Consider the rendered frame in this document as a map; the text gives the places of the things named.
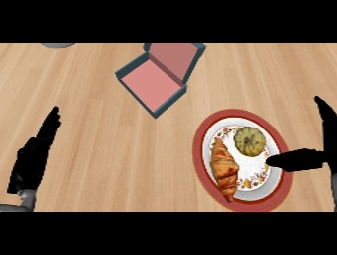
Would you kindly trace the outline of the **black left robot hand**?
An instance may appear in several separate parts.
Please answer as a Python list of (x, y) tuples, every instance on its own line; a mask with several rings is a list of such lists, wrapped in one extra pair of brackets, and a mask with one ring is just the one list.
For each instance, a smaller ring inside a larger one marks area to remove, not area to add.
[(59, 126), (59, 108), (53, 107), (44, 119), (38, 134), (29, 138), (25, 146), (17, 151), (7, 187), (8, 194), (16, 194), (20, 190), (38, 189)]

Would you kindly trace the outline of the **yellow-green round squash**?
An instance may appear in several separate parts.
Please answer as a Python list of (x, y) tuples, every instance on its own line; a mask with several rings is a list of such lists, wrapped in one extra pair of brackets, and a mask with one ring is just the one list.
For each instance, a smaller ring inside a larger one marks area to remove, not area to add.
[(239, 153), (257, 157), (264, 152), (266, 137), (255, 127), (243, 127), (233, 137), (235, 147)]

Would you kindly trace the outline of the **white floral plate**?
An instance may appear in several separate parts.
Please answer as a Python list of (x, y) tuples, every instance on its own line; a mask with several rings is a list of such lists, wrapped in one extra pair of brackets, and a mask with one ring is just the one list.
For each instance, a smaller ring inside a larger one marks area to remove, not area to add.
[[(264, 152), (257, 157), (242, 155), (235, 147), (233, 137), (243, 127), (257, 128), (266, 137)], [(272, 141), (272, 137), (266, 130), (251, 121), (224, 119), (214, 124), (204, 136), (204, 166), (207, 167), (209, 179), (214, 183), (215, 179), (212, 176), (209, 161), (212, 144), (217, 139), (223, 140), (227, 151), (239, 165), (235, 198), (241, 198), (246, 201), (257, 200), (270, 194), (276, 187), (282, 173), (280, 168), (270, 167), (266, 164), (266, 160), (276, 155), (276, 144)]]

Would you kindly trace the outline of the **teal box with pink inside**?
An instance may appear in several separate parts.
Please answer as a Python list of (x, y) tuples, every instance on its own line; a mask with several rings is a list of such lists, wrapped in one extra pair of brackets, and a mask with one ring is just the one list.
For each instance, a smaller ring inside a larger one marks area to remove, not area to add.
[(186, 93), (204, 43), (144, 43), (144, 52), (115, 71), (118, 81), (156, 119)]

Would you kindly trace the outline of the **brown croissant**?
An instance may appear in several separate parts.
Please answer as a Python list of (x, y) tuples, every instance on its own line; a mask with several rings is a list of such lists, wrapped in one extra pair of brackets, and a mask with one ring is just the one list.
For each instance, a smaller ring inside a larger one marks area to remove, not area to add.
[(221, 195), (226, 201), (232, 202), (236, 192), (239, 165), (221, 139), (217, 139), (212, 144), (209, 166)]

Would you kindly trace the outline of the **red round placemat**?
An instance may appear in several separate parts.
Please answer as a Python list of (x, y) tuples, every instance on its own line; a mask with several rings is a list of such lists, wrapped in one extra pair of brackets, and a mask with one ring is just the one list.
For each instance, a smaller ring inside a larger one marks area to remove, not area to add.
[(276, 187), (273, 188), (269, 195), (252, 201), (246, 201), (242, 200), (241, 198), (236, 198), (232, 203), (226, 202), (226, 199), (220, 195), (220, 190), (214, 186), (214, 181), (209, 179), (207, 167), (204, 166), (204, 136), (207, 135), (207, 132), (209, 128), (214, 126), (214, 124), (223, 121), (224, 119), (233, 120), (241, 119), (251, 121), (266, 130), (267, 134), (270, 135), (272, 141), (276, 144), (276, 154), (280, 154), (282, 152), (288, 151), (285, 140), (276, 128), (267, 122), (267, 120), (257, 114), (254, 114), (249, 111), (238, 109), (227, 109), (212, 113), (205, 118), (198, 127), (192, 142), (192, 161), (199, 182), (212, 199), (232, 211), (272, 211), (283, 203), (283, 200), (288, 196), (292, 184), (291, 173), (286, 173), (285, 170), (282, 170)]

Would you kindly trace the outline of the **grey round object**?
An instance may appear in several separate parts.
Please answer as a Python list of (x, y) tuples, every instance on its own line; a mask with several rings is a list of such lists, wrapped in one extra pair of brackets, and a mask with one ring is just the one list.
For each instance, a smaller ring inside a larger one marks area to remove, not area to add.
[(75, 43), (42, 43), (42, 45), (50, 49), (62, 49), (72, 46)]

